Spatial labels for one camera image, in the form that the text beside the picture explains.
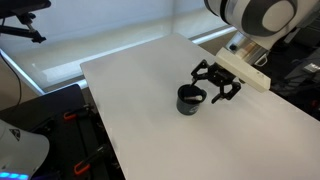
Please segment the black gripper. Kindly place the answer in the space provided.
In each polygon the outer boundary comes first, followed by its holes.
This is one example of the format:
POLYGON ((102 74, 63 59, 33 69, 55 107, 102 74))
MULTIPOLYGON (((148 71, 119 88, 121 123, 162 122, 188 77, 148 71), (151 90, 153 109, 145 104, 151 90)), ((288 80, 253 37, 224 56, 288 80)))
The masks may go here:
POLYGON ((215 86, 219 87, 219 93, 211 100, 214 104, 218 100, 231 100, 241 89, 239 82, 233 82, 235 76, 222 68, 218 64, 209 66, 206 60, 202 60, 191 72, 192 83, 194 86, 199 80, 208 80, 215 86), (199 73, 201 69, 205 69, 204 73, 199 73), (231 90, 226 92, 225 86, 231 84, 231 90))

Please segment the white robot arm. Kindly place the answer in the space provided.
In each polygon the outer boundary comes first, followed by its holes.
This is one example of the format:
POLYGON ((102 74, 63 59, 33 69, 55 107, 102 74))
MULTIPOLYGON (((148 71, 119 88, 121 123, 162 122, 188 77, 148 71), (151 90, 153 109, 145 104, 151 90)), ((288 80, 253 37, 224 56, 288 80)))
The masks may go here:
POLYGON ((259 92, 271 79, 255 66, 281 38, 319 11, 320 0, 204 0, 206 8, 237 33, 215 56, 191 72, 192 81, 207 80, 221 91, 214 97, 232 99, 246 83, 259 92))

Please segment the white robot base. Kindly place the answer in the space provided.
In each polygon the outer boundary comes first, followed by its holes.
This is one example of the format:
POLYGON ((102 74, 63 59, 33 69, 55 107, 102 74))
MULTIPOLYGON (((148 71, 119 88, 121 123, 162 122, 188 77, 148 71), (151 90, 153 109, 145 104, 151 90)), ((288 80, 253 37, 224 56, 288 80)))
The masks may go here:
POLYGON ((49 140, 0 120, 0 180, 31 180, 49 153, 49 140))

